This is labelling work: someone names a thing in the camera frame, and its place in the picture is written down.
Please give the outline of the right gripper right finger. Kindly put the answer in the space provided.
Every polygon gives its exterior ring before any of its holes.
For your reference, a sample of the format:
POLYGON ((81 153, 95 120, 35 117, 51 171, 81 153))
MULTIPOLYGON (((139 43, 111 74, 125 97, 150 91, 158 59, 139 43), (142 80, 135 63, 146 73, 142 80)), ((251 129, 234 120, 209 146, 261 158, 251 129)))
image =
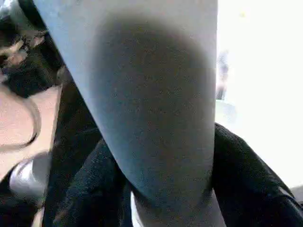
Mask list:
POLYGON ((239 136, 215 124, 213 186, 228 227, 301 227, 303 208, 239 136))

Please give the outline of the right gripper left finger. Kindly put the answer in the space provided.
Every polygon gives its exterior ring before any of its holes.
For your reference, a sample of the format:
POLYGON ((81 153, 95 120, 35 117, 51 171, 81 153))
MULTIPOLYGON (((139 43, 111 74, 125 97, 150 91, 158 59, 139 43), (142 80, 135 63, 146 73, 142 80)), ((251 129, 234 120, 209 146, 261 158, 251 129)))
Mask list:
POLYGON ((67 189, 55 227, 131 227, 130 187, 101 140, 67 189))

